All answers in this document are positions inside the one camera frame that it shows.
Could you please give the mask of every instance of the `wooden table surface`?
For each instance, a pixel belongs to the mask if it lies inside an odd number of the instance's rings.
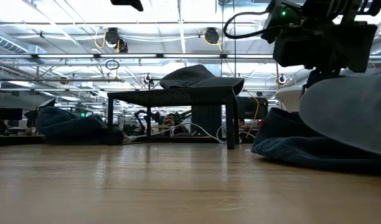
[[[218,144],[0,147],[0,223],[381,223],[381,177]]]

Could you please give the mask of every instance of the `desk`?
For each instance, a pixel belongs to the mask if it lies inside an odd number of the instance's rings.
[[[108,93],[108,129],[113,132],[113,103],[121,100],[147,107],[148,114],[154,106],[225,105],[227,120],[227,148],[239,144],[238,104],[231,86],[177,88],[170,90],[126,91]],[[147,119],[147,140],[151,137],[151,118]]]

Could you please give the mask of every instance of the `gray fabric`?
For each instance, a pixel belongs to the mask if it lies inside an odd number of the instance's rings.
[[[381,75],[315,83],[303,95],[299,113],[315,131],[381,155]]]
[[[232,86],[233,91],[238,95],[244,82],[243,78],[216,77],[203,65],[194,65],[180,68],[166,75],[161,79],[160,85],[164,89]]]

